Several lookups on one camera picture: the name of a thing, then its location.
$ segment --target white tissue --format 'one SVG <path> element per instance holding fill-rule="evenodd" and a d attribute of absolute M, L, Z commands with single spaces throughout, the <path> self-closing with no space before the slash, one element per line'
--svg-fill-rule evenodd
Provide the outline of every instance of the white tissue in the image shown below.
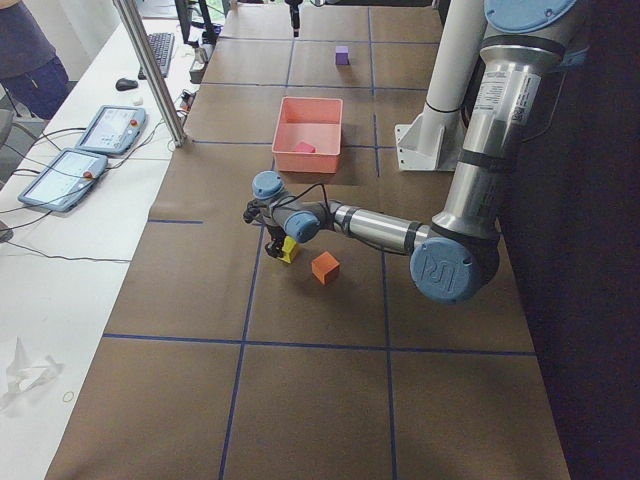
<path fill-rule="evenodd" d="M 50 355 L 31 361 L 18 337 L 0 342 L 0 410 L 19 395 L 56 378 L 62 368 Z"/>

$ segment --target label sticker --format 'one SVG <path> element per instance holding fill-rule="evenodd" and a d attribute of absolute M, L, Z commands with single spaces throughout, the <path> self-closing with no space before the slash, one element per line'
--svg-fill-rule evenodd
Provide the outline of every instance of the label sticker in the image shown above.
<path fill-rule="evenodd" d="M 525 125 L 538 92 L 540 77 L 520 71 L 492 71 L 482 77 L 474 114 Z"/>
<path fill-rule="evenodd" d="M 509 76 L 509 72 L 485 73 L 473 110 L 484 110 L 485 112 L 498 110 Z"/>

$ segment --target wall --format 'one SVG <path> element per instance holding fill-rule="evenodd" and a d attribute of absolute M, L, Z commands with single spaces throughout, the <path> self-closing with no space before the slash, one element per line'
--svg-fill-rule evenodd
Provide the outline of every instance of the wall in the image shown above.
<path fill-rule="evenodd" d="M 640 479 L 640 2 L 593 4 L 501 225 L 571 478 Z"/>
<path fill-rule="evenodd" d="M 56 47 L 70 80 L 79 80 L 120 23 L 111 0 L 23 0 Z"/>

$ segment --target brown paper table surface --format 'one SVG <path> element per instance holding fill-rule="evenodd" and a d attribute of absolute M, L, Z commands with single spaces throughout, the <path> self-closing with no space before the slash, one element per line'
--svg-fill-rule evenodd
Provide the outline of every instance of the brown paper table surface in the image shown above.
<path fill-rule="evenodd" d="M 230 12 L 47 478 L 568 478 L 504 245 L 496 278 L 444 306 L 406 258 L 321 232 L 287 265 L 242 221 L 285 95 L 344 100 L 339 172 L 283 173 L 294 193 L 428 223 L 451 182 L 394 148 L 437 13 L 305 4 L 301 23 L 294 41 L 286 6 Z"/>

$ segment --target gray shirt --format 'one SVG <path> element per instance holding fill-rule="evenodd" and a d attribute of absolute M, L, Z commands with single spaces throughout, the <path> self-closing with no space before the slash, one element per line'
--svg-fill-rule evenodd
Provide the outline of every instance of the gray shirt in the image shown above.
<path fill-rule="evenodd" d="M 23 2 L 0 9 L 0 79 L 31 72 L 55 55 Z"/>

